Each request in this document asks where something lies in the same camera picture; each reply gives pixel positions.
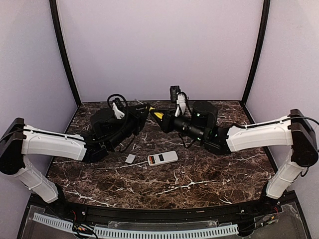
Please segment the yellow handled screwdriver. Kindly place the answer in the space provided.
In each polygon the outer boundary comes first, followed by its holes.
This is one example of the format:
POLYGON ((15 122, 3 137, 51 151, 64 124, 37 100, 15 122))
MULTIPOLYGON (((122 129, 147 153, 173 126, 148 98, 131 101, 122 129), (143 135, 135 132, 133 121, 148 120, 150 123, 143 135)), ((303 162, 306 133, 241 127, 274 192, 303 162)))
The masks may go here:
MULTIPOLYGON (((139 104, 144 104, 143 102, 141 102, 141 101, 139 101, 139 100, 137 100, 137 99, 134 99, 136 102, 138 102, 139 104)), ((159 112, 154 112, 154 115, 157 117, 157 118, 159 118, 159 119, 162 119, 162 117, 163 117, 163 113, 159 113, 159 112)))

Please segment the white remote control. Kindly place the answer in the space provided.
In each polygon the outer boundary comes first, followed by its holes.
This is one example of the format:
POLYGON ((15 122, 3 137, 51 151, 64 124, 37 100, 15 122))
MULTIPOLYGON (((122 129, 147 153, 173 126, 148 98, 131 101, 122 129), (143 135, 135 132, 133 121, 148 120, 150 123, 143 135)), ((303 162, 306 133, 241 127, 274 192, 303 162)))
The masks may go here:
POLYGON ((176 151, 168 151, 168 152, 149 155, 147 157, 147 160, 148 160, 149 166, 158 166, 158 165, 178 161, 178 155, 176 151), (152 160, 154 164, 150 165, 149 160, 152 160))

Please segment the grey battery cover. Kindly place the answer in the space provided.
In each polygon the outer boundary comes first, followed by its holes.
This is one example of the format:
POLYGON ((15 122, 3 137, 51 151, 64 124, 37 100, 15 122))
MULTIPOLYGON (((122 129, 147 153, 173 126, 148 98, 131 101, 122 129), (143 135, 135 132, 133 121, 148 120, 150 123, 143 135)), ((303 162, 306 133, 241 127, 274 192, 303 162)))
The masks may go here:
POLYGON ((129 154, 129 155, 127 156, 125 162, 128 163, 128 164, 132 164, 132 163, 134 162, 135 158, 136 158, 136 155, 134 155, 134 154, 129 154))

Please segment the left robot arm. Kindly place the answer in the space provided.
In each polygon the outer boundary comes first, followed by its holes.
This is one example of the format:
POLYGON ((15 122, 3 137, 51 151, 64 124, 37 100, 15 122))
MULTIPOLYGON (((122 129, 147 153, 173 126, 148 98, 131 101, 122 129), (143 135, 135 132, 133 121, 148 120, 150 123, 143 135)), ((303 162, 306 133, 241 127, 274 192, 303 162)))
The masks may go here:
POLYGON ((119 106, 98 110, 90 117, 89 134, 61 134, 37 129, 16 118, 0 140, 0 171, 12 175, 48 204, 62 201, 63 191, 49 181, 27 158, 29 154, 64 157, 95 163, 131 135, 143 129, 149 104, 119 106))

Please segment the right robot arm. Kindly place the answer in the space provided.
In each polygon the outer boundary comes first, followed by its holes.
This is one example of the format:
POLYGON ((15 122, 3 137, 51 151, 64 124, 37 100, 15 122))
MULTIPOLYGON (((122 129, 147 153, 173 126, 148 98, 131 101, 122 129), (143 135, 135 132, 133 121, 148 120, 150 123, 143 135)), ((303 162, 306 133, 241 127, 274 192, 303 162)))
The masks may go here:
POLYGON ((165 133, 176 131, 215 155, 275 145, 290 146, 286 161, 264 186, 261 203, 274 205, 284 191, 319 159, 316 133, 298 109, 279 119, 249 125, 217 125, 218 109, 208 101, 196 101, 191 117, 176 110, 151 109, 150 114, 165 133))

